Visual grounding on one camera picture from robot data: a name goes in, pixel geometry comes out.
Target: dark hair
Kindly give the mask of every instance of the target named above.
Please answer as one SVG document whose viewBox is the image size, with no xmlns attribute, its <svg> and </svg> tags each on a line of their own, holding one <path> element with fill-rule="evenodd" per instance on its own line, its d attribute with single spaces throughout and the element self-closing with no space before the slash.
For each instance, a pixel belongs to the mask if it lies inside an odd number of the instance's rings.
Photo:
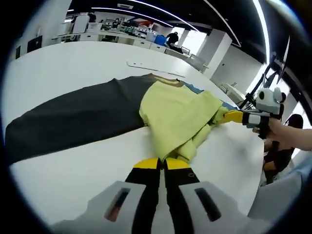
<svg viewBox="0 0 312 234">
<path fill-rule="evenodd" d="M 293 114 L 288 118 L 286 121 L 288 123 L 288 126 L 294 127 L 294 128 L 302 128 L 303 127 L 303 118 L 301 115 Z"/>
<path fill-rule="evenodd" d="M 286 94 L 285 94 L 285 93 L 282 93 L 282 100 L 281 100 L 281 103 L 283 103 L 285 100 L 286 100 Z"/>
</svg>

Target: ceiling light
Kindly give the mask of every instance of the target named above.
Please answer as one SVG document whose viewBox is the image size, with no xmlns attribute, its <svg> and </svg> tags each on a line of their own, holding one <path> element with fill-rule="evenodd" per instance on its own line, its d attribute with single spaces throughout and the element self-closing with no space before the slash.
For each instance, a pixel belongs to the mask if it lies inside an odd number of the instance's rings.
<svg viewBox="0 0 312 234">
<path fill-rule="evenodd" d="M 265 43 L 266 64 L 269 65 L 270 64 L 270 41 L 269 41 L 269 33 L 268 33 L 267 24 L 265 22 L 264 14 L 263 14 L 261 5 L 259 3 L 259 0 L 253 0 L 253 3 L 254 3 L 255 8 L 257 9 L 257 13 L 260 18 L 263 36 L 264 36 L 264 43 Z"/>
<path fill-rule="evenodd" d="M 178 20 L 182 21 L 183 23 L 187 24 L 188 26 L 190 26 L 191 28 L 193 28 L 193 29 L 195 29 L 196 31 L 198 31 L 198 32 L 199 32 L 199 30 L 198 30 L 197 28 L 195 28 L 194 26 L 192 26 L 191 24 L 189 24 L 189 23 L 188 23 L 188 22 L 186 22 L 185 20 L 183 20 L 183 19 L 181 19 L 180 17 L 178 17 L 178 16 L 176 16 L 176 15 L 174 15 L 174 14 L 172 14 L 172 13 L 168 12 L 168 11 L 165 11 L 165 10 L 163 10 L 163 9 L 159 8 L 159 7 L 156 7 L 156 6 L 150 5 L 150 4 L 145 3 L 145 2 L 137 1 L 137 0 L 128 0 L 128 1 L 133 1 L 133 2 L 140 3 L 140 4 L 144 4 L 144 5 L 150 6 L 150 7 L 152 7 L 152 8 L 155 8 L 155 9 L 157 9 L 157 10 L 159 10 L 159 11 L 165 12 L 166 14 L 168 14 L 168 15 L 170 15 L 170 16 L 172 16 L 172 17 L 175 17 L 176 19 L 178 19 Z"/>
<path fill-rule="evenodd" d="M 146 16 L 146 15 L 144 15 L 144 14 L 140 14 L 140 13 L 137 13 L 137 12 L 133 12 L 133 11 L 126 11 L 126 10 L 121 10 L 121 9 L 116 9 L 116 8 L 108 8 L 108 7 L 91 7 L 91 9 L 114 10 L 114 11 L 128 12 L 128 13 L 136 14 L 136 15 L 139 15 L 139 16 L 144 16 L 144 17 L 150 18 L 150 19 L 152 19 L 152 20 L 156 20 L 156 21 L 158 21 L 158 22 L 161 22 L 161 23 L 166 24 L 166 25 L 168 25 L 169 27 L 172 27 L 172 28 L 173 28 L 172 25 L 170 25 L 170 24 L 168 24 L 168 23 L 165 23 L 165 22 L 163 22 L 163 21 L 161 21 L 161 20 L 155 19 L 155 18 L 150 17 L 150 16 Z"/>
<path fill-rule="evenodd" d="M 226 20 L 222 17 L 222 15 L 214 8 L 214 6 L 212 6 L 210 4 L 210 2 L 208 2 L 207 0 L 204 0 L 205 3 L 207 3 L 213 10 L 214 12 L 216 12 L 216 14 L 222 19 L 222 21 L 225 23 L 225 25 L 229 28 L 230 32 L 233 34 L 235 40 L 237 41 L 237 44 L 233 43 L 234 45 L 238 46 L 238 47 L 242 47 L 242 45 L 240 44 L 237 36 L 235 35 L 235 33 L 233 32 L 232 28 L 229 26 L 229 24 L 226 22 Z"/>
</svg>

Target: ceiling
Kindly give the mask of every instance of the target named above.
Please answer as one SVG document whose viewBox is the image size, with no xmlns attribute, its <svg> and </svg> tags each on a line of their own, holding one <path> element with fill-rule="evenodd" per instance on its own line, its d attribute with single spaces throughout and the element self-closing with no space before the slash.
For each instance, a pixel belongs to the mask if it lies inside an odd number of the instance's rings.
<svg viewBox="0 0 312 234">
<path fill-rule="evenodd" d="M 265 62 L 265 42 L 262 26 L 252 0 L 208 0 L 228 23 L 235 36 L 222 18 L 205 2 L 206 0 L 140 1 L 162 8 L 191 24 L 192 22 L 202 23 L 212 28 L 225 31 L 232 38 L 233 42 L 236 42 L 236 38 L 238 38 L 241 42 L 241 50 L 251 55 L 259 62 Z M 288 36 L 291 35 L 291 44 L 286 65 L 302 83 L 306 82 L 308 74 L 311 73 L 310 65 L 312 64 L 312 53 L 308 49 L 307 43 L 303 43 L 302 37 L 286 23 L 272 6 L 268 5 L 264 0 L 259 0 L 259 2 L 263 9 L 268 27 L 271 52 L 276 52 L 278 58 L 282 60 Z M 310 13 L 312 1 L 286 0 L 285 2 L 299 15 L 310 38 L 312 38 L 312 14 Z M 92 10 L 91 7 L 117 8 L 118 3 L 132 5 L 134 7 L 130 11 L 145 14 L 164 22 L 177 20 L 157 9 L 129 0 L 73 0 L 70 9 L 74 9 L 74 12 L 70 12 L 70 14 L 90 11 L 107 11 Z M 173 25 L 190 29 L 190 27 L 184 23 L 174 23 Z M 202 32 L 209 31 L 209 29 L 205 27 L 195 27 Z"/>
</svg>

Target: round table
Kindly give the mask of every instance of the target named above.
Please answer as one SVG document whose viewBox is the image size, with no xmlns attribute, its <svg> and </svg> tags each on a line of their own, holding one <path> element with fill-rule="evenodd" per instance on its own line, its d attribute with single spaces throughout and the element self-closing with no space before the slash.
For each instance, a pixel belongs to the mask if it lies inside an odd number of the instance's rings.
<svg viewBox="0 0 312 234">
<path fill-rule="evenodd" d="M 111 42 L 70 42 L 47 46 L 11 62 L 2 93 L 2 127 L 30 109 L 68 92 L 141 76 L 150 70 L 130 67 L 144 62 L 162 71 L 174 70 L 180 79 L 217 98 L 234 103 L 211 81 L 185 61 L 157 51 Z M 148 127 L 114 138 L 27 159 L 10 166 L 12 175 L 40 218 L 48 224 L 75 219 L 88 201 L 116 180 L 124 181 L 134 164 L 154 157 Z M 248 214 L 254 201 L 263 160 L 263 141 L 250 129 L 227 123 L 214 128 L 198 148 L 191 167 L 201 181 L 209 181 L 232 197 Z"/>
</svg>

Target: human hand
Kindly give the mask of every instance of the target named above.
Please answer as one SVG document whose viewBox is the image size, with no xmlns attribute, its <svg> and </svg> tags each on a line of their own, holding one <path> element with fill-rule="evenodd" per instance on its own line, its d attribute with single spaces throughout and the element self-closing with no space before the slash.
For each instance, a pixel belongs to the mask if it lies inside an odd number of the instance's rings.
<svg viewBox="0 0 312 234">
<path fill-rule="evenodd" d="M 282 141 L 283 138 L 285 137 L 282 129 L 284 127 L 284 125 L 280 122 L 280 120 L 276 119 L 276 118 L 270 118 L 269 119 L 269 127 L 270 130 L 267 134 L 267 138 L 274 140 L 274 141 Z M 253 128 L 253 132 L 254 133 L 259 133 L 260 129 L 259 128 Z"/>
</svg>

